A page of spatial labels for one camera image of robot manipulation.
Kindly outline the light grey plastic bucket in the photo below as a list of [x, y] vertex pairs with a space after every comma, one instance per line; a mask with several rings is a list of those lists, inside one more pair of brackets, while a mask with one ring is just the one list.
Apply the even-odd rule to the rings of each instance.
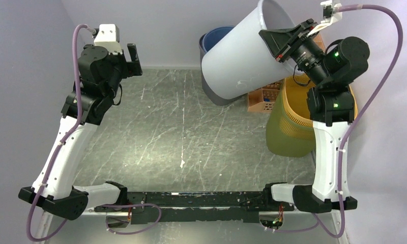
[[200, 68], [211, 90], [224, 99], [233, 99], [292, 75], [297, 71], [295, 62], [277, 62], [258, 33], [294, 26], [276, 1], [259, 1], [205, 54]]

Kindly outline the yellow mesh waste basket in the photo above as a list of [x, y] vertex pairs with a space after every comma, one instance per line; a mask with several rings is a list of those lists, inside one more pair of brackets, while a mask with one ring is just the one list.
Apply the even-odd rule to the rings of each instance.
[[295, 126], [313, 128], [310, 112], [307, 105], [307, 93], [315, 85], [311, 82], [307, 86], [299, 86], [293, 77], [287, 77], [280, 82], [280, 95], [282, 111]]

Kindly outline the olive green mesh basket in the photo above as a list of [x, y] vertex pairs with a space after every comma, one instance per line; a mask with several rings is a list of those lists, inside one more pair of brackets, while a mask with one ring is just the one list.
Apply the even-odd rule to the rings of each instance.
[[266, 125], [266, 145], [275, 155], [304, 157], [315, 150], [314, 130], [294, 123], [277, 98]]

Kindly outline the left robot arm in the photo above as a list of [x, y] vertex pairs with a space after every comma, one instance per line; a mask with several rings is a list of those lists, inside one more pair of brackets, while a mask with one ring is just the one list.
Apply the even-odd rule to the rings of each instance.
[[89, 140], [114, 99], [122, 96], [121, 81], [140, 76], [142, 69], [135, 44], [127, 45], [131, 60], [107, 48], [86, 45], [77, 60], [79, 84], [66, 97], [56, 142], [41, 173], [31, 186], [20, 189], [19, 199], [55, 216], [77, 219], [86, 209], [109, 205], [127, 208], [127, 188], [114, 181], [79, 187], [73, 175]]

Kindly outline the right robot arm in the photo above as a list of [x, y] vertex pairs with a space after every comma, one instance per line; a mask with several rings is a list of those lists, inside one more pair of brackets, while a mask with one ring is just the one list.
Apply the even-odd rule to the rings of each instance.
[[275, 210], [282, 202], [314, 214], [358, 206], [346, 175], [348, 130], [359, 117], [350, 84], [368, 69], [370, 50], [354, 36], [322, 50], [313, 40], [317, 29], [317, 23], [309, 19], [293, 28], [259, 32], [276, 61], [292, 59], [314, 84], [306, 99], [316, 141], [314, 181], [268, 185], [270, 192], [262, 197], [267, 210]]

